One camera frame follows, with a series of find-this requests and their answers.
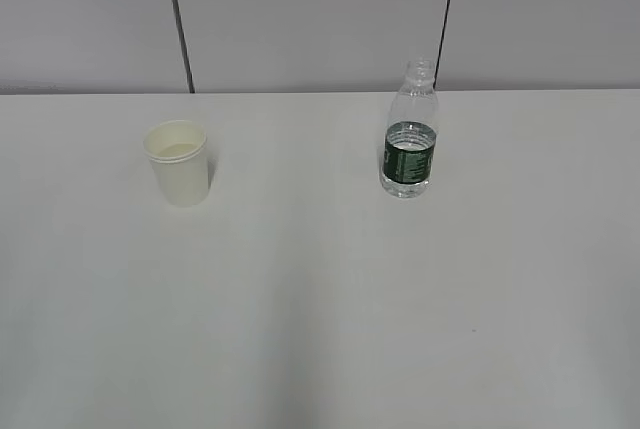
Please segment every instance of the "panel seam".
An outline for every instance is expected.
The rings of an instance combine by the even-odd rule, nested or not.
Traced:
[[[182,16],[180,15],[180,5],[178,4],[178,0],[171,0],[171,7],[173,8],[173,17],[176,21],[176,29],[178,30],[180,53],[182,55],[182,62],[184,63],[184,72],[187,76],[187,87],[189,88],[189,92],[194,94],[196,91],[193,86],[193,74],[191,73],[191,63],[189,62],[189,51],[187,50],[187,41],[184,37]]]
[[[442,58],[442,48],[444,46],[444,38],[447,32],[447,22],[449,20],[450,7],[451,7],[451,0],[447,0],[447,5],[444,10],[444,19],[442,20],[442,33],[440,34],[440,45],[438,46],[438,59],[436,60],[436,73],[435,73],[434,82],[433,82],[434,89],[438,84],[438,73],[440,72],[440,60]]]

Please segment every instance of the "plastic water bottle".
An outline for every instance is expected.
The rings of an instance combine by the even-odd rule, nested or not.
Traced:
[[[434,76],[433,61],[410,62],[404,84],[391,105],[380,180],[382,187],[396,197],[419,196],[429,184],[438,133]]]

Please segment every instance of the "white table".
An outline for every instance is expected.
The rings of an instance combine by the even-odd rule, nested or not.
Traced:
[[[392,97],[0,97],[0,428],[640,427],[640,91],[442,93],[409,201]]]

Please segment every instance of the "white cup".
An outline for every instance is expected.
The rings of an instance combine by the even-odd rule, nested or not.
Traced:
[[[191,121],[168,121],[149,131],[144,149],[160,190],[179,207],[202,202],[209,192],[209,167],[204,150],[207,135]]]

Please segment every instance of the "green label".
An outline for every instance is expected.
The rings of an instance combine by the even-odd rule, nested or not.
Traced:
[[[382,171],[399,184],[417,184],[429,178],[435,144],[426,149],[407,150],[387,140],[384,147]]]

